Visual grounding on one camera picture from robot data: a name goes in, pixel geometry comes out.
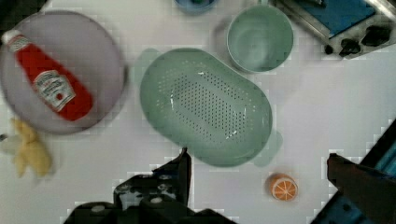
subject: ketchup label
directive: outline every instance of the ketchup label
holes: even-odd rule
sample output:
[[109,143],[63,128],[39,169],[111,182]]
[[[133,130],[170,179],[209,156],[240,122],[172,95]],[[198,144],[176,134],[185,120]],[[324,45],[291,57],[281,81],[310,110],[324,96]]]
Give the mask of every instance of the ketchup label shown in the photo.
[[15,37],[15,40],[9,45],[12,52],[17,52],[20,49],[24,49],[31,42],[24,36],[20,35]]
[[76,96],[67,78],[59,75],[56,70],[38,75],[34,86],[38,95],[56,111],[61,111]]

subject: white surface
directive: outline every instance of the white surface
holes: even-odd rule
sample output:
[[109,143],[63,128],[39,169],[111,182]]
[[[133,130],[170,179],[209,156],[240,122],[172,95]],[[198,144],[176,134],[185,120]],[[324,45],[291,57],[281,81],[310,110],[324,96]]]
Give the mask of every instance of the white surface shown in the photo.
[[[220,0],[197,17],[181,13],[172,0],[53,0],[46,10],[74,10],[100,22],[133,64],[149,47],[196,47],[224,59],[225,37],[219,30],[245,6],[241,0]],[[230,169],[195,161],[192,209],[216,209],[240,224],[309,223],[335,192],[326,179],[329,152],[360,161],[396,117],[396,46],[351,61],[325,60],[319,42],[292,26],[290,58],[274,71],[247,76],[272,104],[274,128],[283,139],[280,150],[270,160],[266,148],[255,161]],[[144,119],[138,88],[130,87],[114,115],[89,131],[42,134],[54,159],[52,175],[37,179],[29,170],[18,179],[12,158],[0,155],[1,223],[63,223],[77,205],[112,202],[120,182],[178,155],[179,147]],[[12,133],[8,119],[13,114],[3,98],[0,114],[0,131]],[[294,202],[278,202],[263,190],[273,172],[296,179]]]

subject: black knob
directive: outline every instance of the black knob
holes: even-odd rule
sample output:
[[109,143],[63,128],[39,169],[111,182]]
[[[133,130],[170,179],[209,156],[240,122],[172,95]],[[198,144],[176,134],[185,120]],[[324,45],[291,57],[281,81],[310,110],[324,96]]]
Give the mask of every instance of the black knob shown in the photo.
[[390,29],[387,27],[370,26],[366,32],[366,36],[361,41],[365,46],[377,47],[387,43],[390,39]]
[[341,57],[346,57],[349,54],[356,54],[361,52],[361,46],[359,46],[358,41],[352,39],[343,39],[341,41],[341,47],[343,47],[340,52]]
[[324,47],[324,52],[325,52],[326,54],[332,54],[332,53],[334,52],[334,49],[332,48],[332,46],[326,45],[326,46]]

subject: bowl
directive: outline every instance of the bowl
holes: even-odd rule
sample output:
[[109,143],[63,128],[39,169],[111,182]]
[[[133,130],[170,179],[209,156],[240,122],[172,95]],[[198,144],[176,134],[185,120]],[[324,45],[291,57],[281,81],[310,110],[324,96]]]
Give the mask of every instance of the bowl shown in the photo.
[[288,17],[275,7],[255,6],[231,23],[227,48],[236,67],[260,73],[280,66],[289,57],[293,31]]
[[219,0],[201,0],[194,3],[194,0],[175,0],[179,8],[188,14],[200,14],[208,11]]

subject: bottle cap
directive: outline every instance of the bottle cap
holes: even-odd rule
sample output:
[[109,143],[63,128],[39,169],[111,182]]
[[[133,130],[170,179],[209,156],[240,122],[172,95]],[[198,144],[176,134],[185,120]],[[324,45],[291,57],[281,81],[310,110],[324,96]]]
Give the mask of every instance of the bottle cap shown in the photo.
[[1,37],[1,41],[3,42],[3,44],[8,44],[8,42],[14,38],[17,35],[21,35],[21,32],[17,31],[17,30],[9,30],[6,31],[3,36]]

